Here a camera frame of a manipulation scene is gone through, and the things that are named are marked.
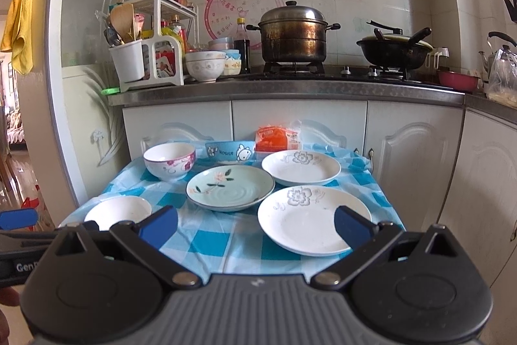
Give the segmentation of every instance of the floral plate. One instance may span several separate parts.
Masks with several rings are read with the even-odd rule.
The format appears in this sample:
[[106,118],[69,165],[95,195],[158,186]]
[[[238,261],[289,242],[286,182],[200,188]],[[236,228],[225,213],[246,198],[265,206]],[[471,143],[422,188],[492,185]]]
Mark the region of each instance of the floral plate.
[[187,197],[212,211],[235,212],[267,197],[275,181],[264,170],[249,165],[221,165],[195,175],[187,184]]
[[326,185],[341,172],[331,156],[313,151],[280,151],[262,161],[262,168],[284,186]]
[[334,227],[335,210],[342,205],[372,220],[366,205],[349,193],[324,186],[295,186],[265,198],[258,208],[258,222],[284,249],[305,256],[333,256],[350,249]]

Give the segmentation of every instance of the screw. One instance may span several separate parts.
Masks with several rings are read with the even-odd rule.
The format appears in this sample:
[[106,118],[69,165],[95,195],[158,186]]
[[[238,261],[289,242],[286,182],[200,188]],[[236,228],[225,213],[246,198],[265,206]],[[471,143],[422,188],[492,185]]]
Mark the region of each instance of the screw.
[[321,272],[316,275],[316,282],[321,285],[337,285],[341,281],[341,277],[335,272]]
[[198,281],[197,275],[192,272],[178,272],[172,277],[172,282],[182,286],[192,286]]

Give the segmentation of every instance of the kitchen cabinet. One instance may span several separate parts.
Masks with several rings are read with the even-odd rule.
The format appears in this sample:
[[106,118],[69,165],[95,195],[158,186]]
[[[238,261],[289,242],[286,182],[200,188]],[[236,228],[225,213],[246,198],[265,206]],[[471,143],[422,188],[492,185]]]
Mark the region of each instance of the kitchen cabinet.
[[363,151],[365,101],[242,100],[233,104],[235,139],[255,139],[260,126],[301,121],[304,143]]
[[213,103],[168,104],[123,109],[131,160],[150,146],[166,141],[229,141],[232,105]]
[[515,275],[517,274],[517,252],[513,252],[490,288],[494,297],[492,315],[481,333],[484,345],[513,345],[517,338],[517,288]]
[[[467,111],[440,223],[451,229],[488,285],[517,245],[512,240],[517,220],[516,162],[517,128]],[[515,291],[514,286],[508,289]]]
[[410,231],[438,220],[458,152],[461,108],[368,102],[364,155]]

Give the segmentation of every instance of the blue bowl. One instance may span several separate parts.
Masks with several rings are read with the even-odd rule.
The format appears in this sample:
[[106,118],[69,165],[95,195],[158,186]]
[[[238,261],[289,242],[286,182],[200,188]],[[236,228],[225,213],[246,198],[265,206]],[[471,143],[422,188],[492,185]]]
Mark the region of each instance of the blue bowl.
[[209,159],[221,164],[241,164],[255,157],[255,141],[207,142]]

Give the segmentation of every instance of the tablecloth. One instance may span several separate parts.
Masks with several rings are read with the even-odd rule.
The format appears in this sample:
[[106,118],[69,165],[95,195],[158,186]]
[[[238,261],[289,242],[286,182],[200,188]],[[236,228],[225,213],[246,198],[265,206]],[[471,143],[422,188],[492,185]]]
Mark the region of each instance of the tablecloth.
[[[364,202],[372,221],[393,221],[402,226],[399,216],[370,173],[370,161],[354,152],[337,147],[307,145],[306,150],[335,157],[341,173],[327,184],[348,192]],[[160,181],[145,168],[143,158],[129,163],[104,192],[90,199],[70,214],[61,225],[82,222],[89,210],[102,200],[118,195],[135,195],[148,200],[157,211],[171,205],[178,211],[178,230],[160,249],[207,281],[211,273],[231,274],[299,274],[306,279],[350,253],[331,257],[307,257],[291,253],[274,243],[260,228],[255,205],[240,212],[223,213],[204,210],[187,201],[185,186],[194,175],[213,167],[204,144],[196,144],[197,160],[182,180]],[[260,160],[248,165],[260,167]],[[277,183],[275,190],[284,188]]]

